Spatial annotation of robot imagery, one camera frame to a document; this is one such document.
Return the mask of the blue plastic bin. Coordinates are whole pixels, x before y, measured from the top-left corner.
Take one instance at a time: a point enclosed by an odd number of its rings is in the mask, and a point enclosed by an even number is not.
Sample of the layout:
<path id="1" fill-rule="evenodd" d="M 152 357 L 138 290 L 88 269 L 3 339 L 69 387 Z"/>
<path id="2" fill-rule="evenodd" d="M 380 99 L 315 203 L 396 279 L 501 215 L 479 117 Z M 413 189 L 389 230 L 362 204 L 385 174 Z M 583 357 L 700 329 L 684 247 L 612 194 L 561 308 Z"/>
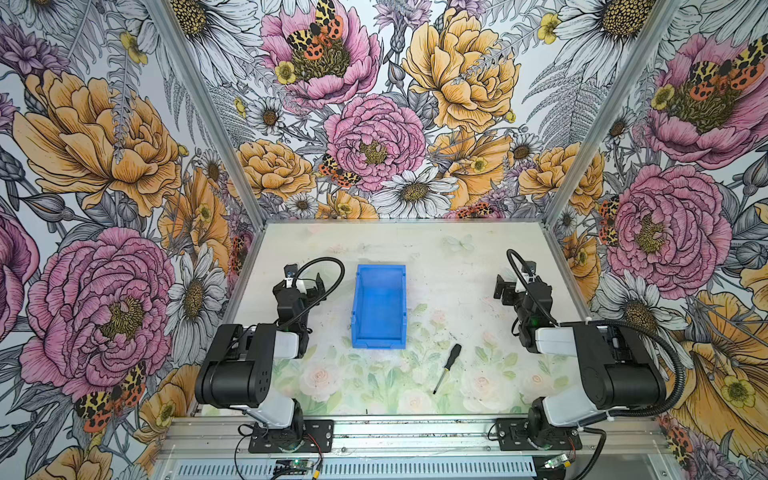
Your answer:
<path id="1" fill-rule="evenodd" d="M 407 316 L 406 266 L 358 265 L 350 326 L 352 346 L 404 350 Z"/>

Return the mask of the black handled screwdriver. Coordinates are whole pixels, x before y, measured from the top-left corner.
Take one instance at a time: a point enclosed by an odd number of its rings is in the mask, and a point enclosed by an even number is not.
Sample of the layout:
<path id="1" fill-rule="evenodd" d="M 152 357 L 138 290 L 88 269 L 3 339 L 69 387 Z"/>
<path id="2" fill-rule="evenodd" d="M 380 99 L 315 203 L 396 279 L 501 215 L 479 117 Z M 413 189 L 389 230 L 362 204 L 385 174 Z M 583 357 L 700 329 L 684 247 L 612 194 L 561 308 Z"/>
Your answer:
<path id="1" fill-rule="evenodd" d="M 451 371 L 453 365 L 455 364 L 456 360 L 458 359 L 460 353 L 462 351 L 462 345 L 461 344 L 454 344 L 449 352 L 449 356 L 443 366 L 442 373 L 440 374 L 440 377 L 438 379 L 437 384 L 435 385 L 434 389 L 432 390 L 432 394 L 436 395 L 439 391 L 441 385 L 443 384 L 445 378 L 447 377 L 448 373 Z"/>

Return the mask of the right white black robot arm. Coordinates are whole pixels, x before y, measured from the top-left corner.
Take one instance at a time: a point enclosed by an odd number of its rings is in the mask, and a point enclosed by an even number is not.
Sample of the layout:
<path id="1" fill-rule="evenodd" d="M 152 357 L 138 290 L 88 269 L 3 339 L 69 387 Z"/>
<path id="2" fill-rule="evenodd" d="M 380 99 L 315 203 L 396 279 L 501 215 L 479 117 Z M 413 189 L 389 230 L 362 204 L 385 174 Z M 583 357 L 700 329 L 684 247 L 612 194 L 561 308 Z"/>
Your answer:
<path id="1" fill-rule="evenodd" d="M 621 323 L 555 322 L 552 287 L 534 265 L 516 269 L 515 280 L 497 276 L 493 298 L 514 309 L 512 334 L 527 352 L 573 358 L 578 375 L 560 393 L 532 401 L 524 421 L 499 420 L 500 447 L 579 447 L 579 430 L 594 423 L 663 412 L 669 394 L 643 343 L 648 333 Z"/>

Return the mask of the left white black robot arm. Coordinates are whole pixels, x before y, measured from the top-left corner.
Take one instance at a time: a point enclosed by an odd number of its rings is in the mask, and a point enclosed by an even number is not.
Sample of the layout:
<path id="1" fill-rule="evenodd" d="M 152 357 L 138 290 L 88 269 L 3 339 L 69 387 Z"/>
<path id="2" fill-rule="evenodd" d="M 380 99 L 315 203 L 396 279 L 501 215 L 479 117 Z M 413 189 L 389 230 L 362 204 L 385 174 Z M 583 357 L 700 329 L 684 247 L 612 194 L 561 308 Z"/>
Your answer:
<path id="1" fill-rule="evenodd" d="M 306 420 L 299 401 L 271 383 L 276 363 L 305 356 L 311 334 L 308 308 L 326 289 L 320 276 L 304 279 L 295 264 L 286 266 L 284 274 L 273 288 L 275 322 L 218 328 L 196 379 L 195 399 L 242 413 L 242 435 L 251 453 L 324 453 L 330 449 L 333 423 Z"/>

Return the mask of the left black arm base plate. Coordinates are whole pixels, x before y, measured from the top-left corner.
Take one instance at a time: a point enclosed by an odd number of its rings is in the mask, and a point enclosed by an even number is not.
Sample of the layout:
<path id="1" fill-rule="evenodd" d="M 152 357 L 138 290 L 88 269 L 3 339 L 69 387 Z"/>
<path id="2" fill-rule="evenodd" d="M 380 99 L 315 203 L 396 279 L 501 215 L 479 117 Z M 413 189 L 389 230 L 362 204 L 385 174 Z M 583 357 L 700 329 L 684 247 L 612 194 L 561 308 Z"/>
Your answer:
<path id="1" fill-rule="evenodd" d="M 257 428 L 247 450 L 251 454 L 325 454 L 332 450 L 334 429 L 332 420 L 303 420 L 284 429 Z"/>

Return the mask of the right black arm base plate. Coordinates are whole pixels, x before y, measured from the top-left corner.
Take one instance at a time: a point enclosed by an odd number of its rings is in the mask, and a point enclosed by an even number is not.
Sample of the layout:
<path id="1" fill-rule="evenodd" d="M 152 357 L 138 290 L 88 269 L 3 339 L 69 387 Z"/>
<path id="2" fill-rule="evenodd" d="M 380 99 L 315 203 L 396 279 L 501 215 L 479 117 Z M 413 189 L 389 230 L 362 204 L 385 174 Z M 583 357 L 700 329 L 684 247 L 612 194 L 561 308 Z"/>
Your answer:
<path id="1" fill-rule="evenodd" d="M 501 451 L 578 451 L 582 442 L 572 428 L 553 427 L 548 423 L 530 426 L 523 418 L 497 419 L 490 429 L 490 440 L 499 444 Z"/>

